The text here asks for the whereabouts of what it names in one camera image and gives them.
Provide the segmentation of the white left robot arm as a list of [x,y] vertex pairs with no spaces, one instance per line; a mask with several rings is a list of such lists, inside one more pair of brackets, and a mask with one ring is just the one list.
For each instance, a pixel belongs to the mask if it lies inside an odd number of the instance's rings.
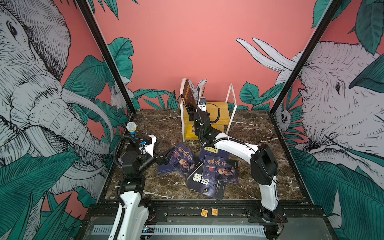
[[142,154],[139,150],[129,150],[118,160],[123,175],[115,191],[119,208],[109,235],[110,240],[139,240],[150,216],[148,205],[142,204],[142,194],[146,178],[144,172],[154,163],[167,165],[174,147],[161,154]]

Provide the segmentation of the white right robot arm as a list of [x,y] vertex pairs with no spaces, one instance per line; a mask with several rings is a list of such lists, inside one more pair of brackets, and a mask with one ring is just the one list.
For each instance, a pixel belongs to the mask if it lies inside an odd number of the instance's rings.
[[[197,108],[194,113],[195,134],[203,148],[214,148],[232,154],[251,167],[251,176],[259,184],[262,210],[274,212],[279,205],[277,194],[278,163],[268,145],[252,145],[234,139],[212,126],[209,113]],[[224,157],[205,155],[195,158],[184,144],[178,144],[169,153],[169,163],[186,179],[200,184],[199,192],[219,199],[227,184],[239,181],[238,161]]]

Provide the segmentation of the dark brown book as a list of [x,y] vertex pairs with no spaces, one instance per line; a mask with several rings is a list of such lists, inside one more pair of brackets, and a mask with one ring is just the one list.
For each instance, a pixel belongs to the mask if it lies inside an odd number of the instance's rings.
[[183,105],[188,113],[189,121],[193,122],[197,108],[197,102],[194,97],[194,87],[187,78],[182,79],[180,95]]

